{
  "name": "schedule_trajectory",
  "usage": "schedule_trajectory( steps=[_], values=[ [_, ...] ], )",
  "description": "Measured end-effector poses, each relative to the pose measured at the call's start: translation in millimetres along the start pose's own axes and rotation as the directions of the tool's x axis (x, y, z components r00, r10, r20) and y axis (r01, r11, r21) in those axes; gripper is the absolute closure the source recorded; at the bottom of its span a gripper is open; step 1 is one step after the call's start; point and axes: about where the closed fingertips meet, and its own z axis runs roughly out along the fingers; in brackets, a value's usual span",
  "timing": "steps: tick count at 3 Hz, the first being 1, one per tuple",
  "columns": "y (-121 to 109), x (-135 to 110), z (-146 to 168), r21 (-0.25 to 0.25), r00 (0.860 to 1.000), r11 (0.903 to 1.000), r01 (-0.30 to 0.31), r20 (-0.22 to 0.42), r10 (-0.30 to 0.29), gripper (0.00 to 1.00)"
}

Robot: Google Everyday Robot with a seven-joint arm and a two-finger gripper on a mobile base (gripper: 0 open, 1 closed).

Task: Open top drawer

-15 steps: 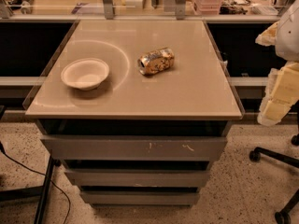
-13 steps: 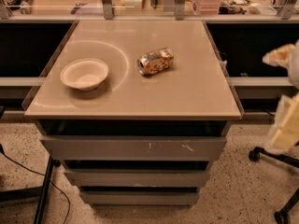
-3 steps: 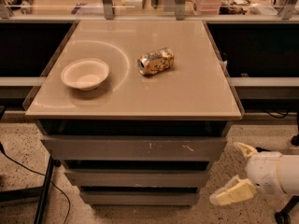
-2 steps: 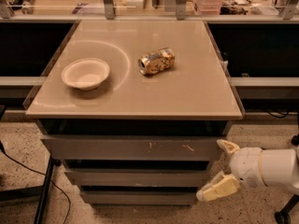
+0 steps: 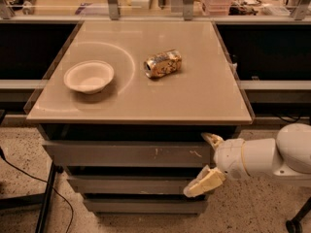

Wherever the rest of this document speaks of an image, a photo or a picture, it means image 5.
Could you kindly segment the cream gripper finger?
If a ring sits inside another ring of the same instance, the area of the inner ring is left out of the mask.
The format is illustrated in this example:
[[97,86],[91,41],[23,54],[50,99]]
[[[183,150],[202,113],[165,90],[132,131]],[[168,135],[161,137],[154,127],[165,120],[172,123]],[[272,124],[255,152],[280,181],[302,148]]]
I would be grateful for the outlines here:
[[212,133],[204,132],[201,136],[213,150],[216,150],[219,145],[225,141],[221,136]]
[[224,181],[224,173],[218,168],[210,168],[206,165],[197,177],[184,188],[184,194],[189,198],[196,197],[221,186]]

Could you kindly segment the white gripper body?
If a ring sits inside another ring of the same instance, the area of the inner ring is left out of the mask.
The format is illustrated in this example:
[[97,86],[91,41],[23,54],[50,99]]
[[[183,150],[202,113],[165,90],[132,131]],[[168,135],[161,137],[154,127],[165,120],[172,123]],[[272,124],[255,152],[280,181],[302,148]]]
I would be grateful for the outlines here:
[[230,180],[237,181],[246,177],[242,162],[244,143],[242,139],[230,139],[220,143],[215,150],[216,166]]

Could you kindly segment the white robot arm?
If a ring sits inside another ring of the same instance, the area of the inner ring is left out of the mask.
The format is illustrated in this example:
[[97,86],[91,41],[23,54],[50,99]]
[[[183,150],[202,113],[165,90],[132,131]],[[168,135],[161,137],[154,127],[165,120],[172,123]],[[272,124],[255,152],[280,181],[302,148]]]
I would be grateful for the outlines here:
[[216,166],[204,167],[185,188],[189,198],[221,186],[226,180],[268,177],[279,183],[311,186],[311,126],[293,123],[280,129],[276,138],[229,139],[204,133],[214,150]]

